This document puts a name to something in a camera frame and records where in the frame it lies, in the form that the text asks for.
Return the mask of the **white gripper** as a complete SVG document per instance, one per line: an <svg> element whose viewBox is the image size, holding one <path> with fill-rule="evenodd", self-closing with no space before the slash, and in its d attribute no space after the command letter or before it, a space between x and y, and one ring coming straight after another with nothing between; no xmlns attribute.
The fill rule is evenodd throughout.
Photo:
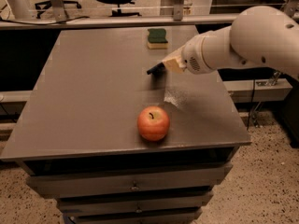
<svg viewBox="0 0 299 224"><path fill-rule="evenodd" d="M165 68L178 74L183 73L186 68L196 75L213 72L214 69L204 59L203 45L205 39L203 35L196 35L185 44L184 48L180 47L168 54L162 59Z"/></svg>

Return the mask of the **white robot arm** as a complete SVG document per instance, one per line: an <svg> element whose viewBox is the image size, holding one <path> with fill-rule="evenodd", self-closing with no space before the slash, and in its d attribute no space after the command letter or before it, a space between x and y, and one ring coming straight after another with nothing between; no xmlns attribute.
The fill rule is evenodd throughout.
<svg viewBox="0 0 299 224"><path fill-rule="evenodd" d="M269 67L299 77L299 24L267 6L241 12L230 26L194 36L163 59L166 69L207 74Z"/></svg>

